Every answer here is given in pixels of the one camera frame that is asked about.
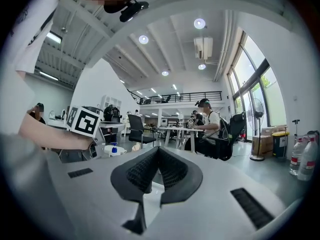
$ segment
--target person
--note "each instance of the person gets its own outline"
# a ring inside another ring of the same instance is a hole
[[[33,108],[28,110],[26,113],[29,114],[34,119],[38,120],[40,123],[46,124],[45,120],[43,119],[43,114],[45,111],[45,106],[42,103],[38,103]]]
[[[200,101],[198,105],[200,112],[205,113],[204,125],[193,125],[193,129],[204,130],[206,136],[218,138],[220,130],[220,117],[218,113],[212,111],[210,102],[207,98]],[[216,153],[216,142],[212,139],[203,139],[202,137],[194,138],[195,151],[203,154],[206,157],[218,159],[219,154]],[[185,143],[184,150],[191,150],[190,138]]]
[[[59,0],[32,0],[21,12],[8,35],[1,54],[0,107],[11,108],[0,113],[0,133],[19,134],[38,146],[86,150],[92,138],[45,125],[26,113],[34,97],[24,82],[26,73],[33,74],[42,44],[53,24]],[[107,13],[116,13],[131,0],[94,0],[104,5]],[[14,123],[8,118],[15,118]]]
[[[194,110],[192,114],[195,116],[194,125],[195,126],[203,126],[204,125],[204,117],[202,114],[198,113],[198,111]]]

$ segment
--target water bottle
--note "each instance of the water bottle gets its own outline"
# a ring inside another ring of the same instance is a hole
[[[315,169],[317,159],[318,145],[315,138],[311,138],[306,145],[301,157],[297,178],[301,181],[309,181]]]
[[[303,141],[302,138],[299,138],[298,142],[293,147],[291,163],[289,168],[289,173],[291,173],[292,175],[298,175],[301,156],[304,153],[306,146],[307,142]]]

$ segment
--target ceiling beam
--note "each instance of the ceiling beam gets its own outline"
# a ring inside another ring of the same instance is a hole
[[[138,37],[135,36],[135,34],[131,34],[129,35],[130,39],[132,40],[132,42],[140,49],[140,51],[142,52],[142,54],[145,56],[145,58],[150,62],[150,64],[152,65],[154,71],[157,74],[160,74],[160,70],[157,67],[156,63],[154,62],[154,60],[152,59],[152,57],[148,54],[146,46],[145,45],[141,45],[140,42],[138,41]]]
[[[166,49],[161,42],[161,38],[157,36],[156,32],[153,30],[151,25],[146,26],[146,28],[148,29],[148,31],[151,34],[152,38],[154,39],[155,43],[159,47],[159,50],[162,53],[162,56],[164,57],[165,64],[168,66],[168,69],[170,69],[173,72],[174,67],[173,67],[172,63],[170,62],[169,54],[166,52]]]
[[[61,51],[54,48],[53,46],[50,46],[49,44],[46,44],[45,42],[43,43],[42,45],[42,48],[47,51],[48,53],[52,54],[53,56],[57,57],[57,58],[60,58],[60,55],[61,55]],[[71,56],[65,54],[65,53],[62,53],[62,59],[65,61],[65,62],[68,62],[69,64],[79,68],[79,69],[83,69],[85,67],[86,64],[76,60],[75,58],[72,58]]]
[[[136,62],[134,58],[132,58],[120,45],[116,44],[115,46],[118,51],[127,58],[129,62],[131,62],[140,72],[144,75],[144,77],[148,78],[149,75],[141,68],[141,66]]]
[[[150,5],[150,8],[144,13],[124,24],[100,49],[95,50],[87,67],[93,67],[116,44],[123,42],[131,33],[142,27],[159,19],[168,18],[170,15],[199,9],[241,11],[267,19],[289,31],[292,30],[292,23],[284,17],[285,7],[264,0],[157,0],[153,4],[154,6]]]
[[[40,62],[39,60],[36,62],[35,65],[37,67],[39,67],[44,73],[46,73],[50,76],[53,76],[58,79],[60,79],[60,78],[66,79],[68,81],[68,84],[71,84],[73,86],[75,86],[78,81],[78,78],[73,77],[65,72],[59,71],[57,68],[53,68],[47,64],[44,64],[44,63]]]
[[[183,49],[183,47],[182,47],[181,39],[180,39],[180,37],[179,37],[179,35],[178,35],[178,32],[177,32],[177,29],[176,29],[176,27],[175,27],[174,19],[173,19],[173,18],[174,18],[174,17],[173,17],[172,15],[170,15],[171,24],[172,24],[172,26],[173,26],[174,32],[175,32],[175,34],[176,34],[176,38],[178,39],[178,43],[179,43],[179,46],[180,46],[181,55],[182,55],[183,63],[184,63],[184,69],[187,70],[187,66],[188,66],[187,59],[186,59],[187,56],[186,56],[186,54],[185,54],[185,52],[184,52],[184,49]]]

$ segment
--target office chair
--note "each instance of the office chair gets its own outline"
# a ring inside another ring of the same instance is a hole
[[[246,112],[235,114],[230,119],[230,124],[224,127],[225,131],[219,132],[218,138],[207,136],[207,139],[215,140],[215,151],[218,158],[227,161],[232,157],[234,143],[246,126]]]
[[[156,130],[150,130],[153,132],[153,137],[144,136],[144,125],[142,124],[142,120],[140,116],[128,114],[131,133],[129,135],[129,141],[131,142],[139,142],[141,143],[141,148],[143,144],[148,144],[153,142],[153,147],[155,146],[154,141],[157,139],[155,137]]]

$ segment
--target white sleeve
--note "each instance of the white sleeve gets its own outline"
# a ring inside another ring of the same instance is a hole
[[[32,74],[35,72],[35,66],[39,57],[41,47],[44,43],[47,34],[51,29],[52,24],[53,21],[48,23],[42,30],[42,32],[38,35],[38,37],[34,40],[34,42],[24,49],[23,53],[21,54],[20,58],[18,59],[15,65],[16,71],[24,71]]]
[[[212,112],[209,117],[209,120],[210,120],[210,124],[216,124],[216,125],[220,126],[220,117],[219,117],[218,113]]]

